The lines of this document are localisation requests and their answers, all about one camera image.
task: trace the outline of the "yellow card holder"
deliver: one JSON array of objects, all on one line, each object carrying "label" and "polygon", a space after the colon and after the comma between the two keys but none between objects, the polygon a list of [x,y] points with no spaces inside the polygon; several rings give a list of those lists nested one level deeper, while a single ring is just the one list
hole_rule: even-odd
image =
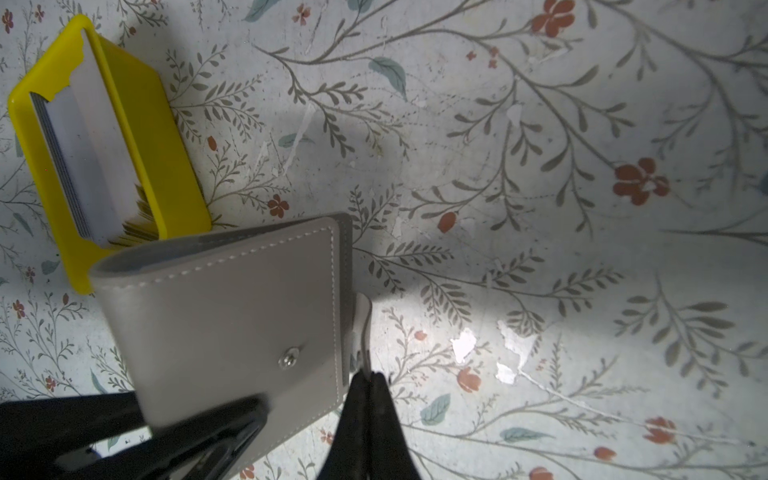
[{"label": "yellow card holder", "polygon": [[101,248],[78,234],[29,96],[35,92],[52,101],[69,85],[70,74],[83,62],[83,30],[146,192],[159,237],[207,232],[210,215],[157,72],[102,38],[88,17],[75,16],[13,89],[8,97],[8,113],[69,280],[77,292],[85,294],[93,290],[88,270],[116,250]]}]

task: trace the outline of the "teal leaf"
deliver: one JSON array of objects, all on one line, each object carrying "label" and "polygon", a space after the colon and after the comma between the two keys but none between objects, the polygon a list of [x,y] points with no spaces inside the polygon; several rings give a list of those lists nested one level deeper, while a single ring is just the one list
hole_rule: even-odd
[{"label": "teal leaf", "polygon": [[98,379],[96,378],[96,374],[94,373],[93,370],[91,370],[91,383],[94,384],[94,387],[100,394],[102,395],[107,394],[107,390],[103,386],[101,386],[101,384],[98,382]]},{"label": "teal leaf", "polygon": [[120,436],[112,437],[109,440],[107,440],[107,451],[111,450],[112,447],[118,444],[120,441]]},{"label": "teal leaf", "polygon": [[451,406],[451,394],[439,396],[430,406],[422,410],[422,423],[430,426],[439,424],[445,420],[445,413],[449,406]]},{"label": "teal leaf", "polygon": [[399,63],[387,57],[376,57],[371,60],[368,67],[389,80],[389,83],[402,94],[402,97],[406,98],[406,71],[402,69]]},{"label": "teal leaf", "polygon": [[507,443],[524,442],[526,440],[536,440],[544,437],[552,437],[546,433],[534,432],[533,430],[522,429],[520,427],[514,427],[506,429],[502,432],[502,438]]},{"label": "teal leaf", "polygon": [[33,237],[35,236],[32,234],[32,229],[29,228],[29,223],[27,223],[27,220],[24,220],[24,217],[22,217],[21,214],[13,214],[13,217],[16,219],[19,225],[24,227],[24,230],[27,230],[27,232],[29,232],[29,234]]},{"label": "teal leaf", "polygon": [[253,0],[253,5],[250,6],[248,15],[246,15],[243,20],[246,22],[255,22],[261,18],[261,15],[264,15],[264,12],[272,8],[272,6],[279,1],[280,0]]},{"label": "teal leaf", "polygon": [[[295,140],[296,140],[296,134],[286,135],[285,137],[282,137],[277,141],[277,146],[282,148],[291,148]],[[306,142],[310,142],[311,144],[315,143],[311,138],[307,137],[306,135],[302,137],[301,140],[299,141],[306,141]]]},{"label": "teal leaf", "polygon": [[43,275],[50,275],[51,273],[55,272],[58,268],[58,264],[60,262],[54,262],[51,260],[46,260],[40,265],[40,268],[43,270]]},{"label": "teal leaf", "polygon": [[365,13],[371,8],[373,0],[346,0],[346,4],[349,6],[350,10],[359,10],[360,13]]}]

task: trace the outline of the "wallet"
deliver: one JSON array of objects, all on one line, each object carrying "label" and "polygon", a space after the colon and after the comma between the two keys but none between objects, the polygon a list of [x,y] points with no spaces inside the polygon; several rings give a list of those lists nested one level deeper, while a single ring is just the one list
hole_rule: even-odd
[{"label": "wallet", "polygon": [[336,409],[370,302],[352,290],[346,214],[131,247],[89,277],[153,432],[248,396],[262,432],[236,475]]}]

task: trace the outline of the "floral pattern surface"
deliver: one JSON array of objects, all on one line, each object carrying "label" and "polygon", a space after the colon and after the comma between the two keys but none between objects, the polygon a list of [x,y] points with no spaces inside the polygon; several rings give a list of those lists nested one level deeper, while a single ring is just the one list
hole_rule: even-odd
[{"label": "floral pattern surface", "polygon": [[[768,476],[763,0],[0,14],[2,98],[76,14],[155,68],[215,228],[353,217],[372,360],[423,478]],[[4,103],[0,203],[0,400],[131,390]],[[314,478],[337,419],[235,478]]]}]

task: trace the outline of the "black metal tool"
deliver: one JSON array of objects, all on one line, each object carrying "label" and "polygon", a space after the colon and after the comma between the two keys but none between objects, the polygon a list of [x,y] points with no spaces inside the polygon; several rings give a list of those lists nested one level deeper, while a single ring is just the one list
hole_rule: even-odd
[{"label": "black metal tool", "polygon": [[99,458],[90,444],[144,426],[132,392],[5,403],[0,479],[155,480],[199,457],[184,480],[220,480],[265,424],[264,404],[242,399]]},{"label": "black metal tool", "polygon": [[381,373],[357,372],[317,480],[419,480]]}]

